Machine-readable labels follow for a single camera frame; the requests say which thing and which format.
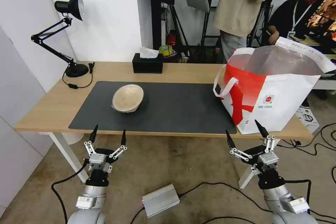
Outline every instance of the lamp arm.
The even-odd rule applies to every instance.
[[[37,33],[35,35],[32,35],[31,40],[42,46],[44,49],[48,50],[49,52],[55,54],[57,57],[61,58],[62,60],[64,60],[65,62],[67,62],[68,64],[74,64],[74,60],[58,51],[56,51],[55,49],[51,48],[50,46],[46,45],[43,41],[46,40],[47,38],[55,35],[56,33],[59,33],[60,31],[64,30],[65,28],[69,27],[71,25],[71,21],[72,18],[70,17],[65,17],[63,18],[61,21],[57,22],[56,24],[50,26],[49,28],[41,31],[40,33]],[[51,30],[52,28],[54,28],[57,25],[60,25],[62,23],[65,23],[66,26],[62,26],[61,28],[59,28],[56,31],[50,32],[50,33],[46,33],[47,31]]]

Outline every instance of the shopping bag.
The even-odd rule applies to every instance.
[[[336,69],[319,51],[280,37],[273,46],[237,49],[229,59],[220,92],[242,134],[257,133],[254,120],[268,131],[281,131],[323,73]]]

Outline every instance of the gray floor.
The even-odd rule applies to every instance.
[[[310,96],[309,101],[321,125],[336,122],[335,96],[330,96],[327,101]],[[332,130],[336,130],[336,127],[324,131],[325,138],[331,143]],[[86,157],[83,142],[87,138],[85,136],[82,141],[72,145],[76,155],[81,158]],[[236,145],[245,149],[260,142],[257,139],[237,140]],[[320,136],[316,142],[322,142]],[[116,148],[119,144],[119,136],[100,135],[96,140],[97,147]],[[104,209],[107,223],[130,223],[142,207],[141,196],[167,184],[173,183],[178,193],[202,181],[223,181],[237,186],[237,174],[232,162],[240,174],[246,168],[245,164],[231,158],[226,141],[221,139],[128,136],[127,146],[127,153],[115,163],[109,177],[110,186]],[[305,150],[313,152],[313,146]],[[276,153],[280,157],[281,176],[288,180],[312,180],[311,208],[322,214],[336,216],[336,185],[330,174],[331,168],[336,165],[336,153],[323,147],[318,147],[318,156],[315,157],[280,147],[276,148]],[[61,206],[50,185],[72,173],[66,160],[53,145],[7,208],[0,223],[64,223]],[[306,195],[306,185],[288,187],[298,195]],[[74,178],[57,185],[57,190],[70,216],[76,210],[76,199],[82,193],[83,185],[78,178]],[[243,191],[266,208],[263,194],[257,186],[257,178]],[[140,213],[134,224],[201,224],[216,216],[239,216],[255,223],[271,223],[271,214],[259,210],[241,194],[224,185],[203,185],[184,196],[179,205],[153,218],[147,219],[144,212]],[[244,222],[230,219],[211,223]]]

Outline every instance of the lamp shade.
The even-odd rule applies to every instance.
[[[82,21],[85,17],[85,8],[83,0],[69,0],[68,2],[56,1],[55,9],[62,14],[64,13],[71,14],[75,18]]]

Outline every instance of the lamp base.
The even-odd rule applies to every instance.
[[[81,77],[89,72],[89,68],[87,65],[84,64],[71,64],[68,66],[68,68],[65,70],[65,74],[68,77],[76,78]]]

